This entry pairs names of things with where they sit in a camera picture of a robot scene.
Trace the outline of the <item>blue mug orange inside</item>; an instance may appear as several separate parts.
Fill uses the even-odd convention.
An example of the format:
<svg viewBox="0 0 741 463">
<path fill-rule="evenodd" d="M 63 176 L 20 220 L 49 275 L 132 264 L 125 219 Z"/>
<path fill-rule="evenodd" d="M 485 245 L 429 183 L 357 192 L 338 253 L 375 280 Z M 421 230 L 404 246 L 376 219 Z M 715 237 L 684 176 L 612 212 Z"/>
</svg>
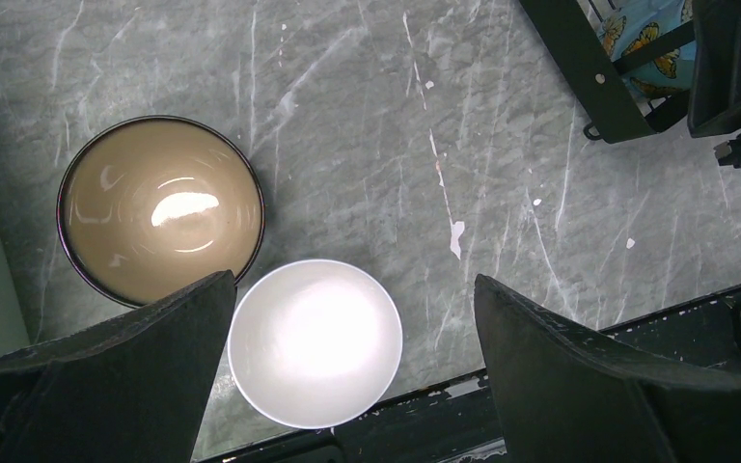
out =
<svg viewBox="0 0 741 463">
<path fill-rule="evenodd" d="M 596 35 L 613 61 L 650 48 L 693 20 L 691 0 L 621 1 Z M 691 89 L 696 44 L 690 41 L 630 70 L 622 80 L 637 100 L 661 99 Z"/>
</svg>

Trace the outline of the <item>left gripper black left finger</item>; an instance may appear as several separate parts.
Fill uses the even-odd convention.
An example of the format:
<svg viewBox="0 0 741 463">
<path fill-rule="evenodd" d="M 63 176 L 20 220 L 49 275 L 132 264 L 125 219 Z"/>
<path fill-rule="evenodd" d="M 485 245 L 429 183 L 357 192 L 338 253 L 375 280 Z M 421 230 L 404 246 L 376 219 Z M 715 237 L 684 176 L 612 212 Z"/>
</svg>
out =
<svg viewBox="0 0 741 463">
<path fill-rule="evenodd" d="M 220 271 L 0 357 L 0 462 L 187 462 L 233 318 Z"/>
</svg>

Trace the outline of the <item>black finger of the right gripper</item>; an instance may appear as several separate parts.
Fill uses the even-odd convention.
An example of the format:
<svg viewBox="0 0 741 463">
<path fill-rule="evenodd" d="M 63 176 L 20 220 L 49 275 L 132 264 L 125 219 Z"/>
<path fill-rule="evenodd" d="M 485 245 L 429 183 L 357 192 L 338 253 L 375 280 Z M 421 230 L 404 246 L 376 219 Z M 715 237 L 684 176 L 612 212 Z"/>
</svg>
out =
<svg viewBox="0 0 741 463">
<path fill-rule="evenodd" d="M 692 137 L 741 129 L 741 1 L 695 1 L 696 58 L 688 128 Z"/>
</svg>

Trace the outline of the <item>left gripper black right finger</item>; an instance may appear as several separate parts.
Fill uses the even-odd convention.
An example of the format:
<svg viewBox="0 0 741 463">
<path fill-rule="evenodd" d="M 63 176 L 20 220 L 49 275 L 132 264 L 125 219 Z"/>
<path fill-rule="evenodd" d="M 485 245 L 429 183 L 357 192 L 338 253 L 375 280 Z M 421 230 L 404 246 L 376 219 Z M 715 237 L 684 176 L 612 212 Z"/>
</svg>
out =
<svg viewBox="0 0 741 463">
<path fill-rule="evenodd" d="M 741 285 L 602 331 L 497 280 L 474 312 L 511 462 L 741 462 Z"/>
</svg>

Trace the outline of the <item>white bowl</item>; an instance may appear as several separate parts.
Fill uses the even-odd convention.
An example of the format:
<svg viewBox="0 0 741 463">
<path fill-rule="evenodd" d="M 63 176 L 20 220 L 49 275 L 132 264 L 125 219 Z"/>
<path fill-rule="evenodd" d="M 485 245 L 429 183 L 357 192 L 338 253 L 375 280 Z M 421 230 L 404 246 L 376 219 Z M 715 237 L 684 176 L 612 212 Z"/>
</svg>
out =
<svg viewBox="0 0 741 463">
<path fill-rule="evenodd" d="M 398 371 L 403 331 L 388 291 L 331 259 L 283 265 L 238 302 L 227 342 L 233 381 L 261 415 L 319 429 L 368 411 Z"/>
</svg>

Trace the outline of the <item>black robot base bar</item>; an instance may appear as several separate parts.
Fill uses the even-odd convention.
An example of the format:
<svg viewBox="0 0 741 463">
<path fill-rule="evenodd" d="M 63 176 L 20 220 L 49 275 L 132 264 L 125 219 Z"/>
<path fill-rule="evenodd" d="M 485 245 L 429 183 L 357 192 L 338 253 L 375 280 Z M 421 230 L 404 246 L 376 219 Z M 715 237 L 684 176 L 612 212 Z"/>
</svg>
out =
<svg viewBox="0 0 741 463">
<path fill-rule="evenodd" d="M 487 371 L 382 402 L 333 430 L 295 431 L 224 462 L 511 462 Z"/>
</svg>

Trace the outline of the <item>black wire dish rack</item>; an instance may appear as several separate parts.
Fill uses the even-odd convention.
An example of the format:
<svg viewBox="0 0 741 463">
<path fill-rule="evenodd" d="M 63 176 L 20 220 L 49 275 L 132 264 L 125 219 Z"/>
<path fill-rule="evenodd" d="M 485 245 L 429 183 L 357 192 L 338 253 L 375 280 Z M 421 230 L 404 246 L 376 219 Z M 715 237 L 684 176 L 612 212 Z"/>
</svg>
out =
<svg viewBox="0 0 741 463">
<path fill-rule="evenodd" d="M 668 96 L 644 113 L 622 76 L 695 39 L 692 23 L 678 27 L 650 48 L 613 61 L 577 1 L 522 1 L 523 10 L 560 69 L 590 123 L 584 135 L 608 144 L 662 133 L 688 112 L 687 91 Z"/>
</svg>

